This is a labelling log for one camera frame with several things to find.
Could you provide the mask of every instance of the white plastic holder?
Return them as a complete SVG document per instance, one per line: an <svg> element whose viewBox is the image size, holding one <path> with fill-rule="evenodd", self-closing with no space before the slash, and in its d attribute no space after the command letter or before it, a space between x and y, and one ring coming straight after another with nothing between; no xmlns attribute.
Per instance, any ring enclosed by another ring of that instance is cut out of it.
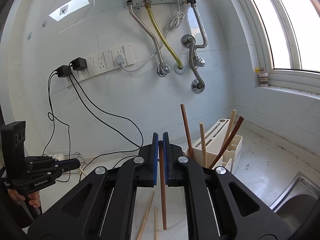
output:
<svg viewBox="0 0 320 240"><path fill-rule="evenodd" d="M220 119L216 122L206 133L206 152L207 152L207 164L210 165L215 157L219 154L223 139L226 135L227 128L229 125L229 119ZM231 144L224 152L223 156L213 167L218 166L225 167L231 173L234 173L239 165L240 153L242 147L242 136L236 135L231 141ZM197 140L193 145L193 152L195 155L195 160L202 166L203 165L203 155L201 148L201 139Z"/></svg>

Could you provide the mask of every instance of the window frame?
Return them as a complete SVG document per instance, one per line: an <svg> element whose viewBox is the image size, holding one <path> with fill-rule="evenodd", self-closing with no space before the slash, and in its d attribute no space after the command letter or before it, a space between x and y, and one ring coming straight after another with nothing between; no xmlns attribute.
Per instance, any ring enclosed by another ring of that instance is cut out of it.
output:
<svg viewBox="0 0 320 240"><path fill-rule="evenodd" d="M252 31L260 67L265 68L269 74L269 85L320 94L320 72L303 70L301 68L299 46L287 11L281 0L271 1L283 26L290 55L291 69L274 68L267 30L254 0L239 0Z"/></svg>

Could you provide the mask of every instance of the wooden stick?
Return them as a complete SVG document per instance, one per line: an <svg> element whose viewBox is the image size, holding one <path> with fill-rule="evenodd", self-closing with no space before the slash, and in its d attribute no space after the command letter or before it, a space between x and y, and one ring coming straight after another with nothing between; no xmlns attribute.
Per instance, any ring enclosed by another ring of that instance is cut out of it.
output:
<svg viewBox="0 0 320 240"><path fill-rule="evenodd" d="M164 155L163 155L163 142L162 141L159 141L159 165L160 165L162 224L163 224L163 230L167 230L167 207L165 204Z"/></svg>
<svg viewBox="0 0 320 240"><path fill-rule="evenodd" d="M143 233L143 230L144 230L144 226L146 225L146 222L147 222L147 218L148 218L148 214L149 214L149 211L150 211L150 207L151 207L151 203L152 203L154 194L155 194L155 192L153 191L151 196L150 196L150 200L149 200L146 212L145 212L144 217L143 217L143 221L141 223L141 226L140 226L137 238L136 238L137 240L141 239L141 236L142 236L142 233Z"/></svg>
<svg viewBox="0 0 320 240"><path fill-rule="evenodd" d="M233 128L228 140L225 142L225 144L223 145L222 149L220 150L219 154L217 155L217 157L214 159L214 161L211 163L209 169L212 169L214 165L216 165L216 163L218 162L218 160L220 160L220 158L222 157L222 155L224 154L224 152L226 151L226 149L228 148L229 144L231 143L231 141L233 140L233 138L235 137L236 133L238 132L242 122L243 122L244 118L243 117L239 117L238 122L236 123L235 127Z"/></svg>
<svg viewBox="0 0 320 240"><path fill-rule="evenodd" d="M83 174L84 176L87 176L87 174L84 173L84 171L83 171L83 169L82 169L81 167L79 167L79 170L82 172L82 174Z"/></svg>
<svg viewBox="0 0 320 240"><path fill-rule="evenodd" d="M227 128L227 132L226 132L226 135L223 139L223 143L221 145L221 149L222 147L224 146L224 144L226 143L226 141L228 140L229 136L230 136L230 132L231 132L231 129L232 129L232 125L233 125L233 122L235 121L235 117L236 117L236 113L237 111L236 110L232 110L232 113L231 113L231 117L230 117L230 121L229 121L229 125L228 125L228 128Z"/></svg>
<svg viewBox="0 0 320 240"><path fill-rule="evenodd" d="M202 149L202 158L203 158L203 166L207 167L207 151L205 148L205 135L204 135L204 128L203 122L199 124L200 126L200 137L201 137L201 149Z"/></svg>
<svg viewBox="0 0 320 240"><path fill-rule="evenodd" d="M158 240L158 208L155 207L155 240Z"/></svg>
<svg viewBox="0 0 320 240"><path fill-rule="evenodd" d="M188 142L188 149L189 149L189 158L194 159L195 155L193 153L193 148L192 148L192 143L191 143L191 137L190 137L190 131L189 131L189 126L188 126L188 119L187 119L187 114L186 110L184 108L184 104L180 105L181 107L181 113L182 113L182 119L184 123L184 129L186 130L186 136L187 136L187 142Z"/></svg>

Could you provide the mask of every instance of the white power cord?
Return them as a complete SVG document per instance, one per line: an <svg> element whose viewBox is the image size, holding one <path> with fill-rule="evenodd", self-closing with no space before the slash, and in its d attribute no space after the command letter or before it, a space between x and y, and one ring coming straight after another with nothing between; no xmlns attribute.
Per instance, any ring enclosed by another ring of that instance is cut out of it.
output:
<svg viewBox="0 0 320 240"><path fill-rule="evenodd" d="M175 28L178 28L180 26L180 24L182 23L183 19L184 19L184 13L180 11L180 3L177 2L178 6L179 6L179 11L177 11L176 15L174 16L173 20L171 22L169 22L167 24L167 29L173 30Z"/></svg>
<svg viewBox="0 0 320 240"><path fill-rule="evenodd" d="M173 20L167 24L167 29L169 31L167 32L166 36L164 37L165 39L167 38L167 36L168 36L170 31L172 31L173 29L176 29L176 28L178 28L180 26L180 24L182 23L182 21L183 21L183 19L185 17L184 13L180 11L180 3L177 2L177 4L179 6L179 11L176 13L176 15L174 16ZM136 69L128 70L123 66L122 66L122 69L124 71L126 71L126 72L135 72L135 71L143 68L155 55L156 55L156 52L153 55L151 55L151 57L148 58L146 62L144 62L140 67L138 67Z"/></svg>

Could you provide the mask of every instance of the black power adapter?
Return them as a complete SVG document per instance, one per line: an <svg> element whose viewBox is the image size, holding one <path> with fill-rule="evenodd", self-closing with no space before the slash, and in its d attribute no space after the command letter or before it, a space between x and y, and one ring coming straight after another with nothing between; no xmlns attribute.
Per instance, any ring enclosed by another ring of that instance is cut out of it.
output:
<svg viewBox="0 0 320 240"><path fill-rule="evenodd" d="M68 77L72 75L70 66L62 65L56 69L58 77Z"/></svg>
<svg viewBox="0 0 320 240"><path fill-rule="evenodd" d="M70 62L71 67L74 71L81 71L87 68L87 62L84 58L76 58Z"/></svg>

